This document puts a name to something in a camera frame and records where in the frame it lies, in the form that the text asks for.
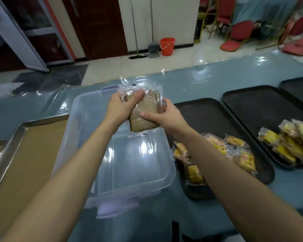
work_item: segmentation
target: plastic tray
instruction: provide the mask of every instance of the plastic tray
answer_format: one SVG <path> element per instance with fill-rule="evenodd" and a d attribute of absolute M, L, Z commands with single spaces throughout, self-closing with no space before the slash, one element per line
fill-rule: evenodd
<path fill-rule="evenodd" d="M 220 138 L 226 134 L 245 140 L 251 147 L 255 156 L 258 179 L 264 184 L 270 184 L 275 178 L 275 171 L 271 163 L 264 157 L 260 147 L 256 146 L 255 141 L 246 133 L 246 130 L 239 125 L 233 117 L 227 112 L 220 102 L 212 98 L 203 98 L 194 101 L 188 101 L 175 104 L 181 111 L 186 122 L 198 133 L 212 133 Z M 174 138 L 168 136 L 170 145 Z M 178 173 L 182 182 L 184 191 L 193 199 L 212 199 L 215 198 L 210 187 L 187 186 L 185 184 L 184 166 L 176 161 Z"/>
<path fill-rule="evenodd" d="M 303 103 L 303 77 L 282 81 L 279 88 Z"/>
<path fill-rule="evenodd" d="M 101 123 L 115 92 L 113 88 L 75 98 L 53 173 L 75 154 Z M 155 195 L 173 182 L 174 157 L 165 131 L 157 128 L 131 138 L 129 134 L 129 121 L 126 121 L 112 136 L 85 207 L 124 205 Z M 122 211 L 105 211 L 100 217 L 113 216 L 112 213 Z"/>
<path fill-rule="evenodd" d="M 226 92 L 223 101 L 246 126 L 254 138 L 263 126 L 279 132 L 278 125 L 284 120 L 297 119 L 303 121 L 303 107 L 291 98 L 286 97 L 273 86 L 255 86 Z M 281 166 L 288 169 L 303 169 L 302 164 L 293 167 L 279 157 L 272 148 L 260 142 L 261 146 Z"/>

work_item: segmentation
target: red bucket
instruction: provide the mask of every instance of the red bucket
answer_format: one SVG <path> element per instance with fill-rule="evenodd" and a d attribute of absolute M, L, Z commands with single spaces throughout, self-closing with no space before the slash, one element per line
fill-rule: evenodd
<path fill-rule="evenodd" d="M 171 56 L 173 54 L 175 38 L 161 39 L 161 49 L 163 56 Z"/>

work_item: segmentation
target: forearm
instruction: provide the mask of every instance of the forearm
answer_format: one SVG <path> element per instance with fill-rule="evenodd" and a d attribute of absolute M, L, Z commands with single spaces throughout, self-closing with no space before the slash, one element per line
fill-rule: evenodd
<path fill-rule="evenodd" d="M 180 134 L 237 230 L 247 241 L 303 241 L 303 217 L 192 129 Z"/>
<path fill-rule="evenodd" d="M 1 241 L 66 241 L 115 131 L 103 122 L 36 194 Z"/>

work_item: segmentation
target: red wall trim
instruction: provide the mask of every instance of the red wall trim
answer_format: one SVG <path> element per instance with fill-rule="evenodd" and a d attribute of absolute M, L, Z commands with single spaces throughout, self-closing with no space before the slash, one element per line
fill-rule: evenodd
<path fill-rule="evenodd" d="M 60 35 L 61 35 L 61 37 L 62 37 L 62 39 L 63 39 L 63 41 L 64 41 L 64 43 L 65 43 L 65 45 L 67 47 L 67 49 L 69 50 L 69 53 L 71 54 L 73 60 L 76 61 L 76 56 L 75 56 L 75 53 L 74 53 L 74 51 L 73 51 L 73 49 L 71 47 L 71 44 L 69 43 L 69 41 L 68 41 L 65 33 L 63 32 L 63 29 L 62 29 L 61 25 L 59 24 L 59 22 L 57 20 L 57 17 L 55 15 L 55 13 L 54 13 L 51 5 L 49 4 L 49 1 L 48 0 L 43 0 L 43 2 L 45 3 L 46 8 L 49 11 L 49 14 L 51 15 L 51 17 L 52 17 L 52 19 L 53 19 L 53 21 L 54 21 L 54 23 L 55 23 L 55 25 L 57 27 L 57 30 L 60 33 Z"/>

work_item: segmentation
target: hand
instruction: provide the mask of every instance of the hand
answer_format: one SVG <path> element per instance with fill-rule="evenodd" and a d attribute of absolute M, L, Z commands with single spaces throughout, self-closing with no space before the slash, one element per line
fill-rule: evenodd
<path fill-rule="evenodd" d="M 143 89 L 135 92 L 133 97 L 125 103 L 121 101 L 121 94 L 119 92 L 111 96 L 107 113 L 103 121 L 105 124 L 108 124 L 112 128 L 113 133 L 115 133 L 119 126 L 129 118 L 133 107 L 144 96 L 145 91 Z"/>
<path fill-rule="evenodd" d="M 166 103 L 166 106 L 163 107 L 162 110 L 165 112 L 162 114 L 140 112 L 139 115 L 146 120 L 157 122 L 166 132 L 173 134 L 178 139 L 179 133 L 189 129 L 190 126 L 186 123 L 178 108 L 169 99 L 163 98 L 163 102 Z"/>

